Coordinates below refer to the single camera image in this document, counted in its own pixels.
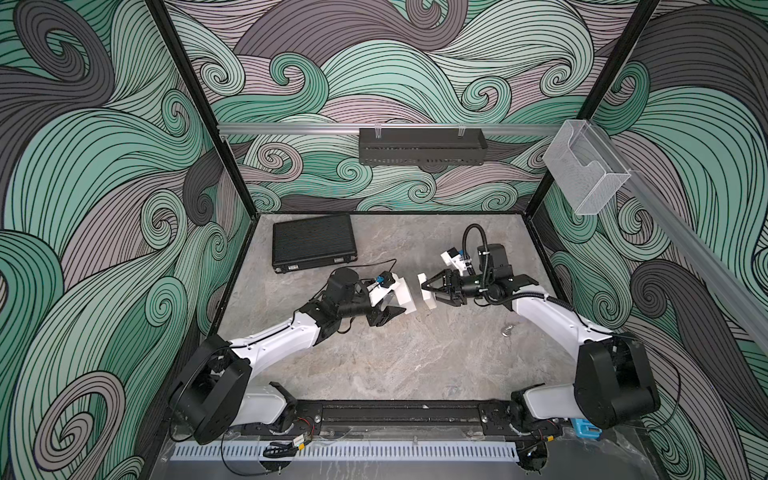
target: wall-mounted basket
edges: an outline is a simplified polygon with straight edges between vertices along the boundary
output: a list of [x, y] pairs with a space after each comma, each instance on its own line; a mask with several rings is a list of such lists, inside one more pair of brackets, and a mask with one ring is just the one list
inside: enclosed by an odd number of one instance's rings
[[586, 120], [566, 120], [544, 162], [577, 215], [597, 215], [630, 177], [605, 132]]

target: gray marble surface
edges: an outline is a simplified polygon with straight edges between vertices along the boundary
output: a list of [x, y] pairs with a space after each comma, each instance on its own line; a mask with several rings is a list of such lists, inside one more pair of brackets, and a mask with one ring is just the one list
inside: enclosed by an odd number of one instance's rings
[[[258, 332], [290, 318], [327, 280], [332, 266], [276, 274], [272, 225], [307, 215], [263, 215], [219, 334], [224, 339]], [[438, 303], [429, 310], [416, 278], [439, 272], [440, 253], [461, 248], [470, 223], [485, 228], [489, 243], [505, 246], [515, 273], [527, 273], [551, 291], [544, 267], [519, 215], [353, 214], [359, 261], [397, 258], [393, 272], [405, 277], [417, 311], [380, 328], [357, 319], [346, 335], [335, 334], [312, 349], [265, 370], [256, 381], [277, 381], [301, 399], [507, 399], [531, 384], [572, 382], [575, 363], [536, 325], [503, 306], [480, 308]], [[476, 252], [479, 235], [470, 234]], [[371, 277], [386, 266], [357, 269]], [[515, 324], [510, 337], [502, 328]], [[342, 328], [348, 325], [342, 322]]]

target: metal frame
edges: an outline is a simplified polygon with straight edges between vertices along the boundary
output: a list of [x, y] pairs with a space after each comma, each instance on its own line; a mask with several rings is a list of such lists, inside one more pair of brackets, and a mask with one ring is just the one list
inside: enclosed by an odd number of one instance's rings
[[223, 123], [219, 124], [222, 135], [358, 135], [361, 128], [480, 128], [485, 135], [521, 135], [526, 137], [550, 137], [557, 134], [556, 124], [320, 124], [320, 123]]
[[[603, 144], [598, 151], [604, 155], [611, 167], [620, 167], [623, 164], [623, 159], [613, 144]], [[749, 293], [696, 232], [669, 207], [658, 190], [645, 180], [643, 172], [631, 168], [629, 171], [632, 175], [626, 185], [634, 196], [674, 246], [695, 266], [704, 282], [717, 293], [717, 298], [728, 312], [739, 319], [739, 325], [764, 352], [768, 352], [768, 315], [763, 305]]]
[[[163, 3], [163, 0], [145, 0], [147, 6], [155, 20], [168, 50], [178, 68], [182, 80], [190, 92], [193, 103], [198, 110], [205, 128], [213, 138], [221, 160], [227, 169], [241, 200], [251, 217], [251, 223], [247, 232], [245, 241], [237, 258], [236, 266], [230, 276], [227, 288], [220, 302], [217, 315], [211, 327], [211, 333], [215, 332], [220, 324], [227, 301], [232, 292], [237, 274], [242, 267], [250, 240], [255, 231], [259, 214], [248, 193], [247, 186], [239, 175], [237, 162], [235, 161], [231, 150], [226, 142], [226, 136], [229, 135], [259, 135], [259, 134], [337, 134], [337, 135], [357, 135], [360, 128], [399, 128], [399, 127], [421, 127], [421, 128], [456, 128], [465, 129], [468, 126], [480, 127], [487, 135], [505, 135], [505, 136], [553, 136], [557, 133], [560, 125], [556, 124], [312, 124], [312, 123], [259, 123], [259, 124], [218, 124], [212, 108], [207, 103], [197, 76], [192, 69], [191, 62], [184, 50], [179, 35], [170, 19], [170, 15]], [[633, 13], [624, 33], [619, 37], [616, 48], [611, 53], [608, 63], [600, 73], [595, 86], [590, 91], [587, 100], [582, 106], [577, 118], [590, 118], [597, 110], [603, 96], [613, 80], [621, 71], [627, 60], [634, 43], [640, 36], [651, 14], [653, 13], [659, 0], [641, 0], [635, 12]], [[535, 227], [531, 221], [533, 214], [541, 205], [544, 195], [547, 193], [552, 183], [552, 178], [547, 173], [539, 184], [539, 187], [531, 199], [528, 209], [524, 213], [524, 220], [528, 232], [534, 241], [534, 245], [539, 252], [542, 263], [545, 265], [547, 274], [550, 277], [553, 288], [558, 296], [564, 296], [554, 269], [538, 239]], [[311, 212], [313, 214], [322, 214], [325, 212]], [[473, 214], [483, 213], [492, 214], [492, 212], [376, 212], [377, 214]], [[517, 212], [496, 212], [498, 214], [509, 214]], [[177, 362], [184, 362], [186, 359], [176, 358]], [[508, 431], [507, 416], [505, 414], [506, 405], [509, 402], [501, 400], [488, 401], [308, 401], [299, 400], [297, 412], [300, 415], [319, 416], [319, 427], [321, 429], [347, 429], [354, 426], [364, 425], [460, 425], [482, 429], [486, 435], [499, 435], [502, 432], [508, 441], [535, 442], [538, 438], [532, 435], [517, 435]], [[157, 437], [165, 437], [167, 424], [161, 424], [157, 431]], [[647, 452], [650, 456], [656, 454], [652, 448]], [[142, 476], [146, 476], [148, 469], [142, 471]]]

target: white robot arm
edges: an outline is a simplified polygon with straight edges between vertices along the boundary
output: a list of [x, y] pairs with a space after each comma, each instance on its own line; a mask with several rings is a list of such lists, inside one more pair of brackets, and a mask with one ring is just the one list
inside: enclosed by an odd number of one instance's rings
[[[363, 281], [347, 267], [334, 270], [327, 287], [284, 322], [244, 338], [223, 341], [209, 336], [193, 354], [178, 379], [170, 403], [186, 417], [195, 439], [205, 443], [226, 427], [246, 423], [272, 425], [282, 431], [288, 397], [279, 383], [252, 381], [275, 362], [321, 343], [339, 331], [342, 319], [364, 316], [370, 326], [383, 326], [416, 307], [403, 278], [389, 271]], [[220, 375], [199, 376], [216, 357]]]
[[[549, 296], [531, 277], [514, 275], [504, 247], [487, 244], [479, 225], [468, 227], [464, 238], [471, 228], [481, 231], [482, 271], [475, 273], [465, 253], [449, 250], [443, 260], [456, 270], [447, 268], [431, 278], [419, 274], [428, 307], [436, 308], [437, 302], [461, 306], [477, 297], [503, 305], [538, 325], [577, 362], [573, 383], [511, 393], [508, 413], [513, 428], [533, 432], [537, 422], [571, 418], [587, 419], [605, 429], [659, 408], [642, 342], [628, 334], [613, 334]], [[338, 332], [342, 319], [364, 316], [370, 326], [383, 326], [413, 311], [406, 282], [394, 273], [382, 272], [376, 280], [363, 281], [350, 268], [336, 269], [322, 294], [297, 309], [291, 319], [231, 342], [209, 336], [177, 377], [170, 405], [200, 444], [218, 438], [230, 425], [260, 423], [284, 432], [293, 421], [295, 408], [289, 405], [293, 397], [280, 384], [258, 385], [251, 381], [254, 377]]]
[[[528, 430], [536, 419], [587, 419], [600, 428], [608, 428], [630, 418], [656, 411], [660, 400], [642, 342], [631, 336], [617, 336], [609, 329], [580, 316], [565, 301], [550, 296], [527, 275], [514, 275], [505, 248], [488, 244], [485, 231], [472, 224], [482, 237], [478, 248], [482, 271], [475, 274], [469, 262], [464, 269], [450, 268], [427, 278], [419, 274], [422, 298], [430, 309], [437, 303], [461, 306], [467, 298], [482, 298], [535, 323], [558, 342], [576, 360], [573, 383], [533, 386], [513, 392], [511, 399], [519, 408], [518, 427]], [[462, 245], [466, 255], [466, 245]], [[456, 249], [441, 255], [455, 259]]]

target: green wave pattern wall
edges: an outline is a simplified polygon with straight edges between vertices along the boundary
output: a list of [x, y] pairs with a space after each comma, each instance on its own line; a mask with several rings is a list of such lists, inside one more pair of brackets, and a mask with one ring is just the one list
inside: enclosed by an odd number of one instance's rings
[[[768, 310], [768, 9], [713, 3], [657, 12], [593, 120]], [[535, 225], [581, 313], [680, 369], [680, 410], [650, 433], [670, 477], [764, 479], [768, 359], [632, 193], [578, 217], [553, 187]], [[650, 356], [663, 405], [647, 426], [677, 393]]]
[[[605, 65], [599, 51], [635, 7], [603, 0], [167, 4], [219, 122], [382, 124], [575, 118]], [[550, 139], [493, 137], [486, 164], [436, 170], [355, 166], [356, 137], [229, 140], [262, 211], [523, 211], [544, 175]]]
[[0, 471], [136, 478], [249, 217], [144, 0], [0, 5]]

